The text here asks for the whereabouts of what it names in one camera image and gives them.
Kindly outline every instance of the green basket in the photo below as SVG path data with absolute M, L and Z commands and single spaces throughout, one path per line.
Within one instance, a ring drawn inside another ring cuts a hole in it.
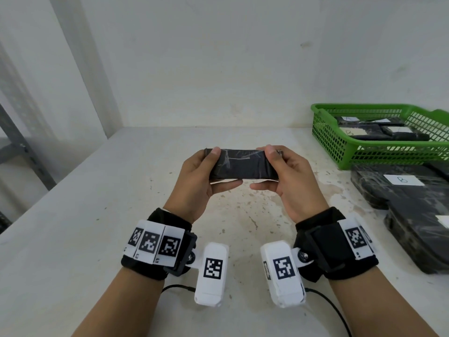
M 312 134 L 347 170 L 352 163 L 422 164 L 449 159 L 449 113 L 409 104 L 313 104 Z M 335 116 L 374 119 L 399 116 L 406 125 L 430 135 L 430 141 L 361 141 L 346 135 Z

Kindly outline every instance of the person's right hand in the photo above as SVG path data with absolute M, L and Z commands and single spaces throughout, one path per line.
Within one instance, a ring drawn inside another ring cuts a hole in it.
M 284 146 L 257 148 L 265 155 L 279 176 L 279 181 L 252 183 L 253 190 L 271 190 L 277 193 L 285 210 L 295 222 L 301 222 L 329 208 L 318 187 L 309 162 Z M 282 150 L 284 159 L 276 150 Z

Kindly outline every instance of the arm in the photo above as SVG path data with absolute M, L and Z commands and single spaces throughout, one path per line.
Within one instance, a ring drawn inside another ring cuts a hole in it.
M 260 149 L 278 172 L 279 182 L 253 183 L 252 189 L 276 192 L 295 222 L 329 208 L 305 158 L 283 146 Z M 285 160 L 276 150 L 284 152 Z M 330 280 L 330 285 L 357 337 L 437 336 L 377 267 L 353 278 Z
M 377 267 L 329 283 L 355 336 L 438 337 Z
M 210 183 L 219 156 L 220 148 L 214 148 L 207 157 L 200 150 L 188 158 L 164 209 L 193 224 L 213 194 L 241 185 L 242 180 Z M 164 280 L 122 268 L 72 337 L 147 336 L 163 287 Z

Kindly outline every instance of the tabletop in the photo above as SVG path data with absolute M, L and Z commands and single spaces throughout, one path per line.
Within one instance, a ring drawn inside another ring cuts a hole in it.
M 285 145 L 309 159 L 330 205 L 365 221 L 379 268 L 443 336 L 449 331 L 449 277 L 426 275 L 311 135 L 310 128 L 123 128 L 0 235 L 0 335 L 69 336 L 120 269 L 138 220 L 164 205 L 182 162 L 205 147 L 254 149 Z M 199 306 L 192 293 L 161 295 L 151 336 L 346 336 L 322 298 L 276 307 L 269 296 L 260 246 L 296 231 L 280 198 L 252 191 L 250 181 L 213 196 L 194 224 L 198 245 L 229 246 L 223 304 Z M 167 284 L 195 286 L 197 270 Z M 326 279 L 304 281 L 337 303 Z

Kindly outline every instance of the black wrist strap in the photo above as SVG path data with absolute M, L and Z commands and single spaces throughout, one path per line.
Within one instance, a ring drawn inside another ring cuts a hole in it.
M 317 282 L 322 274 L 341 280 L 360 275 L 379 262 L 375 255 L 356 260 L 339 220 L 345 219 L 335 207 L 329 208 L 296 225 L 298 234 L 294 247 L 307 253 L 312 264 L 299 268 L 300 275 Z
M 162 223 L 166 226 L 182 228 L 189 232 L 192 229 L 192 225 L 188 221 L 181 219 L 179 216 L 160 208 L 156 209 L 149 216 L 148 221 Z M 122 257 L 121 264 L 123 267 L 129 268 L 145 277 L 155 280 L 164 280 L 168 275 L 168 272 L 163 269 L 163 266 L 146 264 L 126 255 Z M 190 270 L 190 267 L 185 267 L 183 270 L 183 274 L 188 270 Z

